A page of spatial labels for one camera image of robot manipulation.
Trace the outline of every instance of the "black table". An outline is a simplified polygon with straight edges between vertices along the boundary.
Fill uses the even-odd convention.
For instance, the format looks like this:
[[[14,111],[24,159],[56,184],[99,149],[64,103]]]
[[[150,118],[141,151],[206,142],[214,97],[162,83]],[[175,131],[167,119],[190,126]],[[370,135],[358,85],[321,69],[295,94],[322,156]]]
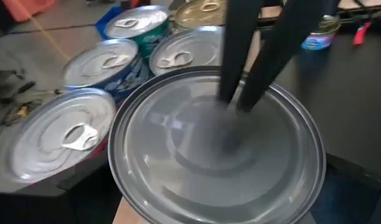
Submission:
[[[381,181],[381,33],[368,32],[359,47],[352,38],[339,34],[327,50],[301,50],[276,82],[312,114],[328,154]]]

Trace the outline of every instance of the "tin can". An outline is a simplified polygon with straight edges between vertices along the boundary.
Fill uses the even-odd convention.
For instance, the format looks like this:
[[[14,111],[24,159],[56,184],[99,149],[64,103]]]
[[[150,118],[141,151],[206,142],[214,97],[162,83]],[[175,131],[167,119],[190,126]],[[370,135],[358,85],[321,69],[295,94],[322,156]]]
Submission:
[[[224,109],[219,70],[165,73],[126,99],[108,143],[119,189],[152,224],[296,223],[326,168],[312,117],[275,84],[250,113],[235,110],[239,94]]]
[[[192,0],[176,11],[174,21],[179,30],[221,26],[225,24],[226,10],[227,0]]]
[[[306,50],[321,50],[332,44],[332,39],[340,28],[338,16],[325,15],[319,23],[319,29],[311,33],[301,47]]]
[[[141,56],[148,58],[160,41],[171,34],[170,12],[162,6],[143,6],[113,18],[105,29],[110,38],[127,38],[139,45]]]
[[[33,183],[101,151],[116,106],[109,93],[83,88],[41,105],[20,123],[4,155],[7,177]]]
[[[174,34],[161,42],[149,58],[155,75],[198,65],[220,65],[223,27],[203,26]]]
[[[148,79],[149,70],[132,40],[112,39],[80,53],[63,68],[67,90],[99,88],[120,103]]]

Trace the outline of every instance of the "pull tab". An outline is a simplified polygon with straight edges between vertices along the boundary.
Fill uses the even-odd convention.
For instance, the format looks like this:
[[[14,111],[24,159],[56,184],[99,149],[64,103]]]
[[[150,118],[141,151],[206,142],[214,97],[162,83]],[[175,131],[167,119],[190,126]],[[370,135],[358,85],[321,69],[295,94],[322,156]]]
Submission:
[[[102,68],[114,68],[128,63],[128,55],[113,55],[103,62]]]
[[[218,0],[205,0],[200,10],[203,12],[211,12],[217,10],[220,6],[221,3]]]
[[[137,19],[121,19],[115,22],[115,26],[121,28],[130,28],[138,24]]]
[[[185,55],[185,60],[181,63],[177,63],[177,59],[179,56]],[[157,66],[159,68],[173,68],[173,67],[180,67],[190,64],[193,61],[193,55],[192,53],[185,51],[185,52],[178,52],[175,54],[172,54],[168,58],[162,58],[158,62]]]
[[[74,130],[81,127],[83,128],[83,133],[76,140],[74,140],[74,142],[71,142],[68,144],[65,144],[63,142],[74,132]],[[79,150],[79,151],[84,151],[84,150],[90,149],[91,147],[95,146],[98,143],[98,131],[87,124],[83,124],[83,123],[77,124],[71,127],[66,132],[65,137],[63,138],[63,141],[62,141],[63,147]]]

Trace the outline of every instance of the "gold can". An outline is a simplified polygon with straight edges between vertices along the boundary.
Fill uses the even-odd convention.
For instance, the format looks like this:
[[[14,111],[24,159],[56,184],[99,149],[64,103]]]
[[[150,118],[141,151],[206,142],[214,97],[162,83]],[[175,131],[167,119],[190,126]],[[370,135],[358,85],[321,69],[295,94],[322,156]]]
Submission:
[[[227,0],[192,0],[177,10],[174,21],[179,30],[221,26],[225,24],[226,10]]]

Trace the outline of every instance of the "green can label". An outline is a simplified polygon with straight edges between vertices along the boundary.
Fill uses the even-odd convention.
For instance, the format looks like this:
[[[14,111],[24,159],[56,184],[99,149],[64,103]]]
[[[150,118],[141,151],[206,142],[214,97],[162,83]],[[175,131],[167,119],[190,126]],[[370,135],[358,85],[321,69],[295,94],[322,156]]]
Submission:
[[[131,39],[138,44],[141,56],[143,58],[148,58],[152,54],[154,48],[169,35],[171,35],[171,28],[170,21],[167,20],[153,30],[132,37]]]

